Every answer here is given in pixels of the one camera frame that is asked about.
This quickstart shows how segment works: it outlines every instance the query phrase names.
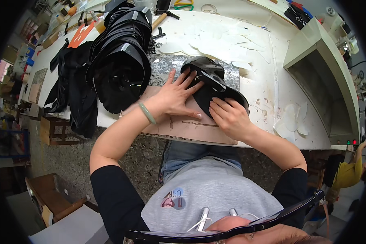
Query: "hand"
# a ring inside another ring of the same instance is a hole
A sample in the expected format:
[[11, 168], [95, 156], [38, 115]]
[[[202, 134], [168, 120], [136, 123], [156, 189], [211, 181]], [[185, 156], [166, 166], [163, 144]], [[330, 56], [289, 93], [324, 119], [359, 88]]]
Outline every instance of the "hand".
[[162, 114], [170, 114], [188, 115], [190, 117], [201, 119], [202, 115], [200, 112], [186, 107], [186, 100], [189, 96], [199, 90], [204, 83], [200, 81], [198, 84], [186, 90], [186, 88], [191, 84], [191, 81], [197, 75], [197, 72], [191, 72], [190, 76], [184, 81], [183, 79], [190, 73], [190, 68], [188, 68], [176, 79], [175, 82], [173, 82], [175, 73], [176, 70], [172, 69], [169, 73], [168, 80], [163, 85], [159, 93], [145, 102], [146, 107], [154, 117], [155, 115], [157, 117]]
[[230, 138], [245, 141], [252, 128], [245, 108], [232, 98], [213, 98], [210, 101], [210, 114], [222, 131]]
[[359, 150], [363, 150], [364, 148], [366, 148], [366, 141], [362, 142], [361, 144], [359, 144], [358, 149]]

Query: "green bracelet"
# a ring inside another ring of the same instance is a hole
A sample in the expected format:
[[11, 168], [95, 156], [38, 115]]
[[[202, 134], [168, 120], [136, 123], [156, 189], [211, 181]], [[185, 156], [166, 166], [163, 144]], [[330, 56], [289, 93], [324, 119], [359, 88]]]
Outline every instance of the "green bracelet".
[[156, 124], [155, 118], [151, 115], [151, 113], [146, 108], [146, 106], [143, 103], [141, 103], [141, 102], [138, 103], [138, 105], [140, 105], [140, 108], [142, 109], [142, 111], [144, 112], [144, 114], [146, 115], [146, 117], [149, 119], [149, 121], [151, 121], [152, 124]]

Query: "orange sign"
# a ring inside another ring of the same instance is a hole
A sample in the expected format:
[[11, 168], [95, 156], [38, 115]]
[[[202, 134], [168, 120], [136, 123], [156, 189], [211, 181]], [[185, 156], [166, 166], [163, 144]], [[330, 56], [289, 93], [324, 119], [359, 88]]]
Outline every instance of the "orange sign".
[[94, 27], [94, 21], [87, 27], [83, 28], [85, 25], [83, 24], [80, 26], [77, 30], [77, 32], [74, 34], [72, 41], [69, 43], [69, 48], [77, 48], [80, 46], [81, 42], [84, 41], [86, 36], [88, 36], [89, 32], [91, 32], [92, 28]]

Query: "hammer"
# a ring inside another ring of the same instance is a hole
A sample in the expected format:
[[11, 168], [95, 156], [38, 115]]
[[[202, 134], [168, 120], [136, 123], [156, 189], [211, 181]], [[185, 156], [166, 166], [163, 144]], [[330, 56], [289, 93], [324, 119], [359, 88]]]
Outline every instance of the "hammer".
[[171, 13], [168, 10], [155, 9], [153, 11], [153, 13], [155, 15], [160, 15], [160, 16], [155, 20], [155, 22], [153, 22], [153, 24], [152, 24], [152, 30], [154, 30], [167, 16], [174, 17], [177, 20], [180, 19], [179, 16]]

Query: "scissors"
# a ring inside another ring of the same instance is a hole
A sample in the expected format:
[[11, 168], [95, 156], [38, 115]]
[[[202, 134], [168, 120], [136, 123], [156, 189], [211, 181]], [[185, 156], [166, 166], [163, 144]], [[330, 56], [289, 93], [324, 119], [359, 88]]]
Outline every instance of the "scissors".
[[174, 3], [174, 9], [175, 10], [180, 10], [181, 8], [184, 7], [191, 7], [191, 9], [189, 9], [189, 11], [192, 11], [194, 9], [194, 0], [188, 0], [190, 1], [190, 3], [185, 3], [185, 2], [181, 2], [182, 0], [176, 0], [176, 2]]

